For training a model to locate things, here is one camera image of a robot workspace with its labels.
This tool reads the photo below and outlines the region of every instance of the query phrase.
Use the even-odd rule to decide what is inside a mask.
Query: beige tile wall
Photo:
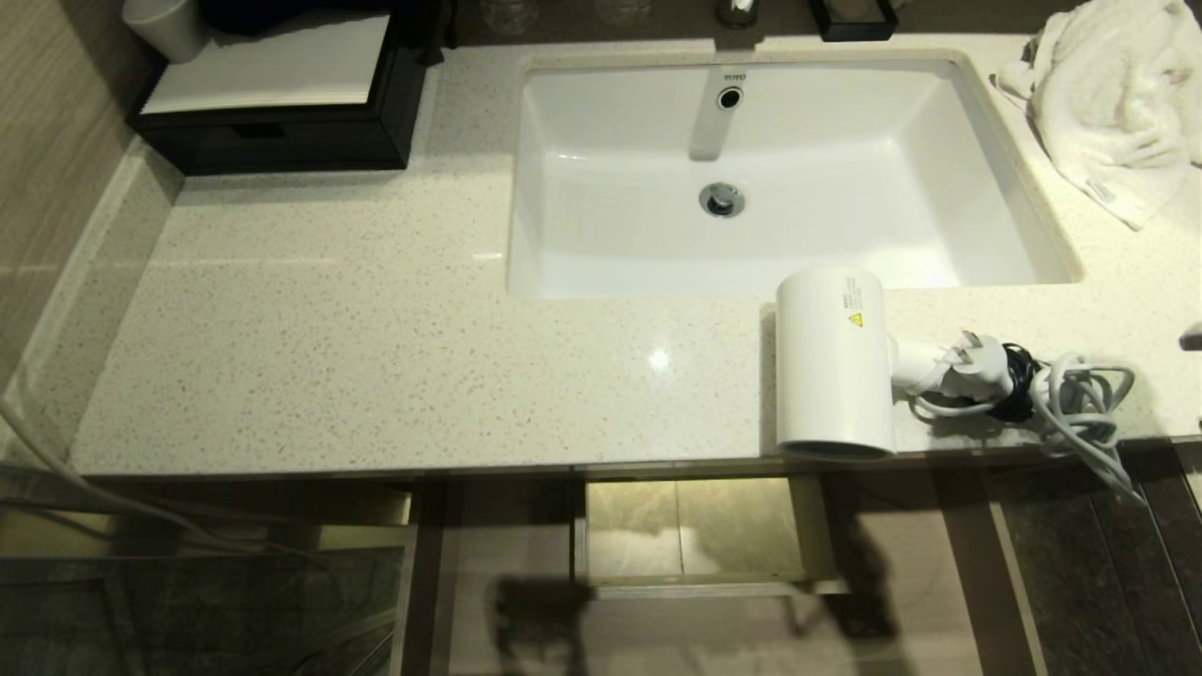
[[[0,384],[130,141],[149,61],[120,0],[0,0]]]

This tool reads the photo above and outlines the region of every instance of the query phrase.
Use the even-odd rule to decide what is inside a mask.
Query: countertop
[[[186,182],[71,462],[91,475],[228,475],[772,456],[766,300],[506,292],[525,72],[954,52],[970,59],[970,77],[986,78],[1025,41],[795,37],[716,55],[706,41],[448,52],[429,72],[407,171]],[[1132,232],[1064,182],[1020,111],[987,89],[1083,279],[888,291],[889,331],[947,342],[972,328],[1039,356],[1125,362],[1138,383],[1117,415],[1123,435],[1197,434],[1202,372],[1177,338],[1202,315],[1202,178]],[[894,414],[903,451],[1036,440],[984,423],[932,428],[904,402]]]

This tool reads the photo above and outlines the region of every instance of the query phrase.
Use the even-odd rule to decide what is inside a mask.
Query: undermount sink
[[[980,95],[946,60],[534,72],[508,290],[770,297],[817,263],[1071,281]]]

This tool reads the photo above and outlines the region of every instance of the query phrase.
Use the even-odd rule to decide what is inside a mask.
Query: tissue box
[[[184,174],[404,168],[426,66],[413,17],[304,17],[159,69],[126,121]]]

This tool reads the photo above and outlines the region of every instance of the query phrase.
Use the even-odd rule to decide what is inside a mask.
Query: white paper
[[[167,66],[142,113],[365,103],[387,28],[387,14],[327,14],[260,40],[218,37]]]

